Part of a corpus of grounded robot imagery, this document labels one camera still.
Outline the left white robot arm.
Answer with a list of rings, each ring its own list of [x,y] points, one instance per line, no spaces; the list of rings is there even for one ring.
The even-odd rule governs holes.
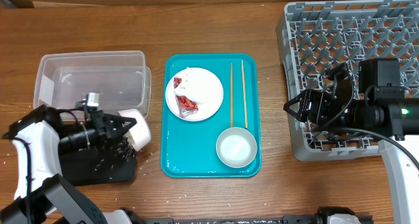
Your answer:
[[[118,115],[84,109],[85,124],[64,124],[62,111],[46,105],[10,125],[3,135],[18,154],[14,202],[1,210],[2,223],[43,223],[55,210],[58,223],[143,223],[134,211],[103,213],[62,175],[59,156],[121,139],[142,117],[137,109]]]

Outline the small pink rice bowl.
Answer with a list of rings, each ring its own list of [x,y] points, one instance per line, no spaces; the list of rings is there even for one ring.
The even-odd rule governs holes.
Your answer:
[[[131,146],[140,151],[151,141],[151,131],[143,115],[137,109],[126,109],[119,111],[122,117],[134,118],[137,123],[129,129],[127,133],[128,141]]]

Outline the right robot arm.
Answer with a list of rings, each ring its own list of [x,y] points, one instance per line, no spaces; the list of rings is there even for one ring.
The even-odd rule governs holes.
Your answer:
[[[284,105],[299,122],[311,122],[330,142],[370,137],[378,144],[390,185],[396,223],[418,222],[418,99],[405,97],[399,61],[359,62],[358,80],[346,62],[325,70],[327,90],[303,90]]]

